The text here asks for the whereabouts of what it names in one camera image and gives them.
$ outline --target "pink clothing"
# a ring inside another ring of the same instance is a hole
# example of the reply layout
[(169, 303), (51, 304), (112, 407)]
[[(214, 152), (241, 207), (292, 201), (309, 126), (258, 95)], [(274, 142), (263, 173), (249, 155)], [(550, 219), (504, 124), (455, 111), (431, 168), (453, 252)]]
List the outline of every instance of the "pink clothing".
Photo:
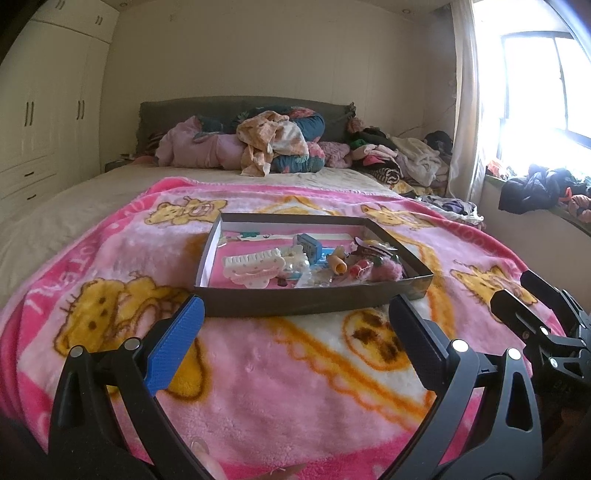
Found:
[(352, 165), (351, 159), (346, 161), (346, 155), (351, 151), (345, 143), (319, 142), (318, 146), (326, 155), (324, 164), (330, 168), (349, 168)]
[(236, 135), (201, 133), (196, 116), (177, 124), (160, 141), (156, 150), (159, 167), (217, 168), (240, 170), (245, 144)]
[(381, 158), (376, 157), (375, 155), (368, 155), (363, 159), (363, 166), (369, 167), (370, 165), (374, 165), (376, 163), (384, 163)]

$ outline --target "headboard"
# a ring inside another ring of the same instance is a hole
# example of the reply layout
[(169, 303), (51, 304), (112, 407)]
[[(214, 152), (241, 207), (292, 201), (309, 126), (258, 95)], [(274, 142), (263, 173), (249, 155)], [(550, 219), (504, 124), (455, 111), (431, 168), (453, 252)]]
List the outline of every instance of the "headboard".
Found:
[(303, 106), (324, 117), (326, 129), (322, 140), (345, 142), (347, 121), (355, 116), (355, 105), (333, 105), (296, 98), (257, 97), (257, 96), (217, 96), (179, 98), (161, 102), (144, 102), (139, 107), (139, 128), (137, 131), (138, 153), (143, 152), (148, 136), (166, 132), (177, 123), (193, 115), (203, 115), (220, 120), (224, 126), (230, 125), (240, 113), (251, 108), (268, 105)]

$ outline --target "shallow box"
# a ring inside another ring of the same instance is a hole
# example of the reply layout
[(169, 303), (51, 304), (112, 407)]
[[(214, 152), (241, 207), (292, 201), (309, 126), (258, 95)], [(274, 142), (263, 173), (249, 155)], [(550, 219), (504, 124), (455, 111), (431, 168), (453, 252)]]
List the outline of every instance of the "shallow box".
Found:
[[(220, 238), (229, 232), (231, 235), (240, 232), (256, 232), (259, 235), (247, 235), (242, 241), (219, 247)], [(342, 287), (286, 288), (274, 284), (259, 289), (248, 289), (221, 278), (222, 257), (236, 255), (233, 251), (235, 245), (250, 248), (251, 251), (241, 254), (254, 253), (291, 245), (291, 238), (298, 233), (314, 236), (327, 247), (350, 243), (355, 236), (363, 240), (374, 239), (388, 243), (398, 249), (405, 278)], [(381, 306), (400, 293), (411, 300), (420, 299), (425, 296), (432, 279), (433, 273), (423, 262), (386, 230), (367, 218), (222, 213), (214, 222), (207, 239), (197, 271), (194, 293), (204, 301), (209, 317), (288, 316)]]

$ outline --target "blue plastic toy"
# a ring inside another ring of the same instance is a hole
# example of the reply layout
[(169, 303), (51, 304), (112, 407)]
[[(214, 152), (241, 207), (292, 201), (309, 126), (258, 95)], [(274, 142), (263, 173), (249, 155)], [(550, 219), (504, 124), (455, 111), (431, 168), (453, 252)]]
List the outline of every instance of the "blue plastic toy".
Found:
[(308, 262), (310, 262), (310, 265), (316, 265), (318, 260), (322, 257), (322, 244), (307, 233), (297, 235), (296, 238), (294, 238), (294, 245), (301, 245), (304, 247), (304, 253), (308, 256)]

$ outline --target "blue gripper pad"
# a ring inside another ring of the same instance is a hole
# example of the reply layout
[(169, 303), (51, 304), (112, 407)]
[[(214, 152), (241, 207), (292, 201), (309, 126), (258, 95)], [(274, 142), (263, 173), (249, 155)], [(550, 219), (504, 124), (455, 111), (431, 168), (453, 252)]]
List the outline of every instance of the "blue gripper pad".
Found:
[(152, 396), (158, 390), (168, 388), (178, 366), (197, 333), (203, 326), (205, 305), (193, 296), (182, 310), (177, 312), (172, 325), (148, 355), (145, 384)]

